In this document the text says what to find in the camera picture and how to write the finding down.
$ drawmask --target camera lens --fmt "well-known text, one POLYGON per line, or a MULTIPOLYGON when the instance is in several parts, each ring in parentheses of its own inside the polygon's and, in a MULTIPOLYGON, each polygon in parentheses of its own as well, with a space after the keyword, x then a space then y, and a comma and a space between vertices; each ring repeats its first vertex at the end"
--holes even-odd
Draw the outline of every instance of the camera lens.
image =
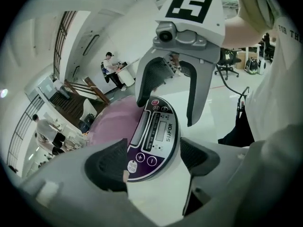
POLYGON ((162 31, 160 33, 159 37, 162 41, 165 41, 165 42, 172 40, 172 34, 168 31, 162 31))

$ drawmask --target red floor line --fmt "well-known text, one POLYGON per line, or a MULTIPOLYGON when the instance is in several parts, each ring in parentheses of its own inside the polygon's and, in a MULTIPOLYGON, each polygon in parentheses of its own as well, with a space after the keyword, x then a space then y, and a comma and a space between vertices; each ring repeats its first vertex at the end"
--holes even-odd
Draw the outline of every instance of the red floor line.
MULTIPOLYGON (((224 87, 224 85, 223 85, 223 86, 219 86, 219 87, 224 87)), ((219 88, 219 87, 212 87, 212 88, 210 88, 210 89, 215 89, 215 88, 219 88)), ((209 89, 209 90, 210 90, 210 89, 209 89)))

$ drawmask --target cardboard box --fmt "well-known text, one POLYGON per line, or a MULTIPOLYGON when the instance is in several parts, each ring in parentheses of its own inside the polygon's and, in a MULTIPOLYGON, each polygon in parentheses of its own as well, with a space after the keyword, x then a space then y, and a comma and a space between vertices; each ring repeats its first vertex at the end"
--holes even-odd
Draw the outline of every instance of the cardboard box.
MULTIPOLYGON (((236 66, 237 69, 243 70, 244 67, 245 67, 245 63, 246 63, 246 61, 245 61, 245 51, 239 51, 239 52, 237 52, 237 57, 239 59, 241 59, 241 62, 236 63, 235 66, 236 66)), ((255 53, 255 52, 249 52, 248 53, 248 58, 250 58, 250 57, 253 57, 254 59, 257 59, 257 53, 255 53)))

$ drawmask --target fluorescent light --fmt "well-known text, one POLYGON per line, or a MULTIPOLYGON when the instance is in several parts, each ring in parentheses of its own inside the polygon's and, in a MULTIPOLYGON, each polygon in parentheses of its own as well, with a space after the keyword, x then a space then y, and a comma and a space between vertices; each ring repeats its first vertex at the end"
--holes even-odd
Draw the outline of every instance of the fluorescent light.
POLYGON ((8 90, 7 90, 7 89, 1 90, 0 97, 1 97, 1 98, 4 98, 4 97, 7 95, 7 93, 8 93, 8 90))

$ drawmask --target person wearing black cap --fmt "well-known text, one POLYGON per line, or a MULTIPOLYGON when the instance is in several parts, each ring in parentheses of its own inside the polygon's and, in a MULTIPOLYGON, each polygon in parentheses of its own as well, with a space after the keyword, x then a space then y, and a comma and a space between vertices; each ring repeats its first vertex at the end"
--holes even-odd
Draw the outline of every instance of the person wearing black cap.
POLYGON ((112 64, 109 60, 114 56, 111 52, 106 53, 106 58, 103 61, 104 68, 106 69, 107 76, 113 81, 113 83, 116 84, 118 88, 121 89, 121 91, 126 90, 126 86, 123 86, 121 81, 119 80, 118 75, 116 74, 116 69, 119 68, 118 63, 112 64))

